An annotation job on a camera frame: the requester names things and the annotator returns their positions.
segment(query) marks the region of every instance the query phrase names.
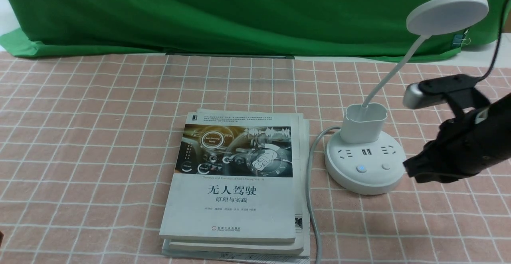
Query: white cable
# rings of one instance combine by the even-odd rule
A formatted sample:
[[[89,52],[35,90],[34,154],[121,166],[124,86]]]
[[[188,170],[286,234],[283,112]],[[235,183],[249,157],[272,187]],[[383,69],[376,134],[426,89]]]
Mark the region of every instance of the white cable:
[[[403,59],[398,64],[396,64],[396,66],[382,79],[382,81],[380,81],[380,83],[376,85],[376,87],[371,91],[371,93],[369,93],[367,98],[364,100],[362,107],[367,107],[367,105],[369,105],[369,102],[376,95],[376,93],[378,93],[378,91],[380,91],[380,89],[382,89],[382,87],[385,84],[387,84],[387,82],[392,78],[392,76],[394,76],[410,60],[410,58],[414,55],[415,51],[417,51],[418,47],[429,37],[430,37],[429,35],[421,35],[418,37],[416,42],[412,44],[412,46],[405,54]]]
[[[311,175],[312,175],[312,161],[314,160],[314,150],[316,150],[316,146],[321,138],[327,134],[329,131],[341,129],[339,126],[331,126],[324,131],[322,131],[317,137],[316,140],[312,143],[311,151],[309,152],[309,159],[307,162],[307,177],[305,177],[305,198],[307,199],[307,209],[309,210],[309,215],[311,217],[312,228],[314,229],[314,234],[316,235],[316,263],[321,264],[321,255],[323,253],[323,244],[321,243],[321,234],[319,233],[318,225],[316,222],[316,217],[314,216],[314,209],[312,208],[311,201]]]

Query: pink checkered tablecloth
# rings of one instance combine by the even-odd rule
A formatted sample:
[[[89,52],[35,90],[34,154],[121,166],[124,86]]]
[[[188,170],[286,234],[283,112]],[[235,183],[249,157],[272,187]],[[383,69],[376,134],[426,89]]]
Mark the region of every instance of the pink checkered tablecloth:
[[[200,107],[298,112],[311,120],[314,139],[392,67],[159,55],[34,61],[0,53],[0,263],[202,264],[159,255],[185,115]],[[460,71],[484,68],[407,64],[375,97],[390,108],[384,130],[408,156],[451,113],[445,105],[405,109],[406,85]],[[495,69],[479,88],[496,100],[510,83],[511,69]],[[312,197],[326,264],[511,262],[509,161],[447,185],[403,177],[391,193],[361,197],[328,176],[324,143]]]

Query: robotic arm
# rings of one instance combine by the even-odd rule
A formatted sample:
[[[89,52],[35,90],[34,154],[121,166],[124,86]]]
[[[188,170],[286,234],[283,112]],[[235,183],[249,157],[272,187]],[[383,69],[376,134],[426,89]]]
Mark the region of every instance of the robotic arm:
[[[440,124],[436,139],[421,153],[403,162],[418,183],[454,182],[511,158],[511,93],[490,104],[475,88],[480,80],[454,75],[407,87],[403,104],[409,109],[447,102],[455,115]]]

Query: round power strip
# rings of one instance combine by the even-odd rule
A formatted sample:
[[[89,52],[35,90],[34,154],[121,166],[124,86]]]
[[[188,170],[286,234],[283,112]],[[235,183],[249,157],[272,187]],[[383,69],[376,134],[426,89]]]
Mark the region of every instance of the round power strip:
[[[349,191],[362,195],[388,193],[405,172],[405,152],[385,132],[371,143],[350,144],[337,131],[327,144],[325,164],[328,173]]]

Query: power cord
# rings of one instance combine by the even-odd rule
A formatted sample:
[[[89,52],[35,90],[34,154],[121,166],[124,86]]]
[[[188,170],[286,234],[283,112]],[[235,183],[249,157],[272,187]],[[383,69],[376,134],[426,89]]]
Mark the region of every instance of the power cord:
[[[500,42],[502,40],[502,30],[504,28],[504,18],[506,17],[506,8],[509,4],[509,0],[504,1],[504,5],[502,6],[502,12],[500,13],[500,22],[499,22],[499,34],[497,35],[497,43],[495,44],[495,50],[493,51],[493,57],[491,58],[491,62],[489,64],[488,70],[486,73],[479,77],[478,82],[481,82],[485,80],[493,70],[493,67],[495,66],[495,62],[497,61],[497,56],[499,54],[500,49]]]
[[[307,200],[307,209],[309,210],[309,215],[311,217],[312,229],[314,230],[314,235],[316,235],[316,264],[321,264],[321,255],[323,254],[323,244],[321,242],[321,234],[319,233],[318,225],[316,222],[316,217],[314,216],[314,209],[312,208],[311,201],[311,175],[312,175],[312,161],[314,160],[314,150],[316,150],[316,146],[319,141],[325,134],[332,130],[341,129],[340,126],[331,126],[324,131],[322,131],[312,142],[311,150],[309,151],[309,158],[307,162],[307,177],[305,177],[305,198]]]

